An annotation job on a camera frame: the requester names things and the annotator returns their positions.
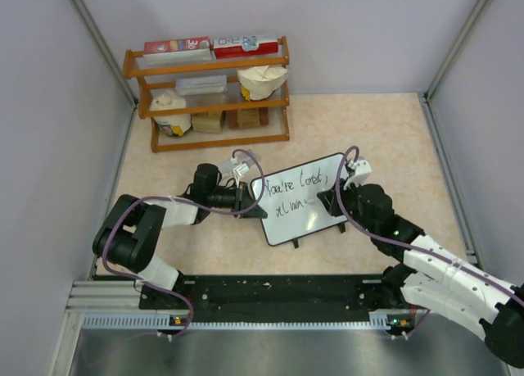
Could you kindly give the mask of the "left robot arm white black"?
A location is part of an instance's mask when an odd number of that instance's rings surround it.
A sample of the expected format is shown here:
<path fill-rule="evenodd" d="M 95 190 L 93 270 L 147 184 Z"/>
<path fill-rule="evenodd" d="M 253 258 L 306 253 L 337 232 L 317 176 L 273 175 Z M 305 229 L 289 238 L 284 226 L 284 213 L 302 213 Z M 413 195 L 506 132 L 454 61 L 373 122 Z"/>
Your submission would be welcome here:
<path fill-rule="evenodd" d="M 93 240 L 93 253 L 136 274 L 158 287 L 157 297 L 174 308 L 185 300 L 186 289 L 177 283 L 181 273 L 156 254 L 160 231 L 174 226 L 201 223 L 212 210 L 247 219 L 268 214 L 256 204 L 247 183 L 221 185 L 219 167 L 200 164 L 182 195 L 139 200 L 125 194 L 118 198 Z"/>

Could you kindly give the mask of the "black framed whiteboard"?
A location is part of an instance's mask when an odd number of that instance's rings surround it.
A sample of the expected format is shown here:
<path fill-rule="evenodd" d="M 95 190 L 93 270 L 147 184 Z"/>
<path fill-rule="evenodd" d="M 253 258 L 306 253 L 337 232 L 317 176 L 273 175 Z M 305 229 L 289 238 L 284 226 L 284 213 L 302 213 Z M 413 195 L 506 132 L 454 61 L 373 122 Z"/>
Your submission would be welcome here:
<path fill-rule="evenodd" d="M 331 227 L 346 231 L 344 216 L 329 215 L 320 201 L 304 201 L 332 188 L 342 157 L 338 152 L 251 181 L 253 197 L 268 213 L 261 224 L 270 246 L 292 242 L 297 247 L 299 238 Z"/>

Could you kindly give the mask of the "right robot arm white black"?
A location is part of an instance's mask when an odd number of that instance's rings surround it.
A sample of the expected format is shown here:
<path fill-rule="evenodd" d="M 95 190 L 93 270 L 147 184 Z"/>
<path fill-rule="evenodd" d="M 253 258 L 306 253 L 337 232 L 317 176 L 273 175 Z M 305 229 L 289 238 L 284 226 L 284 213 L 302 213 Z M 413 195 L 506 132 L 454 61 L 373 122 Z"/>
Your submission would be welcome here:
<path fill-rule="evenodd" d="M 399 264 L 384 283 L 382 297 L 432 310 L 480 338 L 513 368 L 523 366 L 523 287 L 498 279 L 447 251 L 416 224 L 395 213 L 378 184 L 317 194 L 329 215 L 345 216 L 372 244 Z"/>

